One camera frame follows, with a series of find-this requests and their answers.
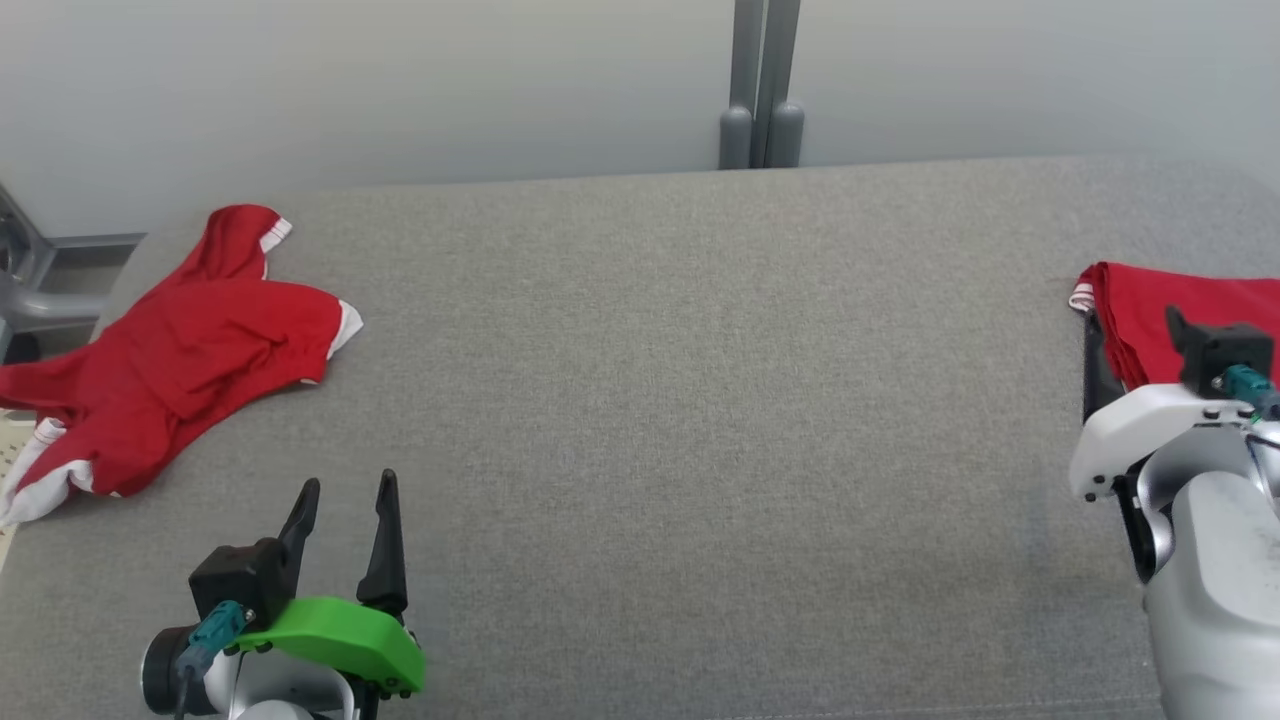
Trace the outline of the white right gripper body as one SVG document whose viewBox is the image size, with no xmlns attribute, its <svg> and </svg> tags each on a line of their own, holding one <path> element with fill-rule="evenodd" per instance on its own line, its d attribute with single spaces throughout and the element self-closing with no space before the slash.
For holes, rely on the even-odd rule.
<svg viewBox="0 0 1280 720">
<path fill-rule="evenodd" d="M 1119 477 L 1139 475 L 1144 501 L 1169 501 L 1193 478 L 1225 471 L 1277 496 L 1277 456 L 1249 441 L 1252 407 L 1202 398 L 1179 384 L 1144 386 L 1093 413 L 1069 464 L 1079 498 L 1115 493 Z"/>
</svg>

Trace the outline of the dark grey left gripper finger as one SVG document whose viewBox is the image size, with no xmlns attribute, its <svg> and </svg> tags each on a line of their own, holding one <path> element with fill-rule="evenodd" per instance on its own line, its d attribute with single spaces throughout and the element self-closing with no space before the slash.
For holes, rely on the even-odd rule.
<svg viewBox="0 0 1280 720">
<path fill-rule="evenodd" d="M 289 597 L 296 596 L 301 564 L 305 555 L 305 543 L 314 530 L 320 493 L 320 480 L 317 478 L 308 478 L 303 483 L 278 536 L 282 544 L 282 587 Z"/>
<path fill-rule="evenodd" d="M 398 478 L 393 469 L 381 471 L 375 514 L 378 528 L 365 577 L 358 582 L 356 600 L 396 620 L 403 620 L 408 606 L 404 543 Z"/>
</svg>

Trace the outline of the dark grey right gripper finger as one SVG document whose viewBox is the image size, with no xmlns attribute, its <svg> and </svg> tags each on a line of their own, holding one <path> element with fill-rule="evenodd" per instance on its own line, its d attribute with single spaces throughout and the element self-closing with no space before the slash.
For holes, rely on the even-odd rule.
<svg viewBox="0 0 1280 720">
<path fill-rule="evenodd" d="M 1083 320 L 1083 421 L 1126 393 L 1106 354 L 1105 333 L 1096 313 Z"/>
</svg>

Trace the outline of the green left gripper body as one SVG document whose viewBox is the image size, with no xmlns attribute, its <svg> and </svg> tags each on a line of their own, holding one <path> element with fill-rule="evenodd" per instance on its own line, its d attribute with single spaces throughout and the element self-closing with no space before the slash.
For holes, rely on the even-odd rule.
<svg viewBox="0 0 1280 720">
<path fill-rule="evenodd" d="M 292 600 L 268 629 L 236 638 L 244 652 L 265 644 L 371 682 L 383 693 L 419 693 L 425 687 L 426 656 L 410 632 L 392 615 L 348 600 Z"/>
</svg>

